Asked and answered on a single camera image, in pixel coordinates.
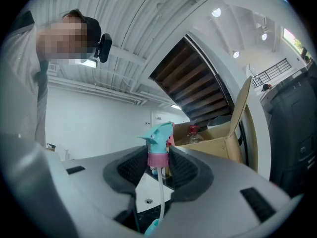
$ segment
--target ceiling light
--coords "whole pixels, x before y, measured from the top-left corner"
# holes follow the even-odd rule
[[[214,17],[218,18],[218,17],[221,15],[221,10],[220,10],[220,8],[213,10],[213,11],[212,11],[212,15],[213,15]]]
[[[262,40],[265,41],[267,39],[267,34],[262,34]]]
[[[82,65],[85,65],[85,66],[89,66],[89,67],[92,67],[92,68],[97,68],[97,61],[94,60],[94,59],[88,59],[85,62],[80,62],[80,60],[75,60],[75,63],[82,64]]]
[[[182,110],[179,106],[177,106],[177,105],[172,105],[171,106],[172,108],[175,108],[175,109],[180,109],[180,110]]]
[[[233,53],[233,58],[237,58],[240,55],[239,51],[236,51],[235,53]]]

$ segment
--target spray bottle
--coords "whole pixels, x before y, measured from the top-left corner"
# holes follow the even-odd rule
[[[145,135],[139,137],[145,139],[147,142],[150,143],[150,149],[148,152],[148,165],[150,167],[156,167],[158,170],[158,184],[161,198],[159,219],[153,221],[153,223],[145,232],[145,235],[149,235],[162,221],[164,216],[165,201],[161,169],[168,166],[168,152],[166,150],[166,141],[170,138],[172,134],[173,125],[171,122],[167,122],[152,127]]]

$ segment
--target white shirt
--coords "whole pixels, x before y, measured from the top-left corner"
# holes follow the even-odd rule
[[[35,140],[45,146],[48,88],[46,71],[41,71],[36,53],[36,27],[18,32],[9,34],[1,47],[1,93],[4,96],[0,105],[4,111],[0,132]]]

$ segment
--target staircase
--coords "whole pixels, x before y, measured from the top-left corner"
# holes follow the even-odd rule
[[[233,103],[219,76],[183,38],[150,76],[196,125],[232,114]]]

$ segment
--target plastic bottle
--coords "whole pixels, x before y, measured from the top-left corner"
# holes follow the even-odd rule
[[[203,137],[197,134],[199,126],[197,125],[190,125],[189,126],[189,133],[185,139],[185,144],[195,144],[200,141],[203,141]]]

